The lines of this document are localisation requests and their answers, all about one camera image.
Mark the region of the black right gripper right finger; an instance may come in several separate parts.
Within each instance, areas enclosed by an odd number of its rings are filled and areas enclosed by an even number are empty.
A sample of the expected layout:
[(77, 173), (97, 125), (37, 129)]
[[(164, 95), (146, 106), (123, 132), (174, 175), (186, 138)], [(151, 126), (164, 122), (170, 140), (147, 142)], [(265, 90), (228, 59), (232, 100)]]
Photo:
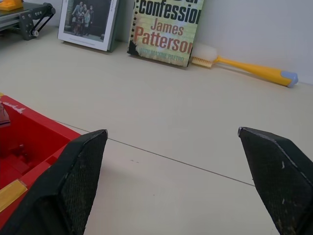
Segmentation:
[(313, 163), (289, 139), (240, 127), (256, 190), (281, 235), (313, 233)]

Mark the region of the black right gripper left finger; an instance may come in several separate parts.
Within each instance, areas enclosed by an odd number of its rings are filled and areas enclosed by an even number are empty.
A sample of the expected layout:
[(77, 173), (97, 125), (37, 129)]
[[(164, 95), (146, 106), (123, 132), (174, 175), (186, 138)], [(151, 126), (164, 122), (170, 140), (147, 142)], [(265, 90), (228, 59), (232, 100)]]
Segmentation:
[(82, 235), (96, 196), (108, 132), (70, 141), (9, 217), (2, 235)]

